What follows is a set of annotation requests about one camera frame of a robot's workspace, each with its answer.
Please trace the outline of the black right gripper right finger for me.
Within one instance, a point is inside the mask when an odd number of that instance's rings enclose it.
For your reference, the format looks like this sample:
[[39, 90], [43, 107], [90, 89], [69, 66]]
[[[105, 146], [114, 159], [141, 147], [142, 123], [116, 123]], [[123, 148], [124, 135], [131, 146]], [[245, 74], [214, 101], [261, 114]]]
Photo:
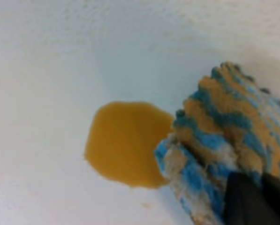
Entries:
[[262, 177], [262, 183], [267, 203], [280, 218], [280, 179], [266, 173]]

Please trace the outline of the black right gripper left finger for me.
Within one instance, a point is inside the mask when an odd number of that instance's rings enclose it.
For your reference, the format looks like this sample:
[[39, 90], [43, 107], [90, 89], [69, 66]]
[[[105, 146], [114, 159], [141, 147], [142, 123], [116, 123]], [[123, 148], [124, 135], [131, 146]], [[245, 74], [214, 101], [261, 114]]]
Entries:
[[228, 177], [224, 220], [227, 225], [280, 225], [279, 216], [263, 195], [263, 187], [258, 188], [241, 173]]

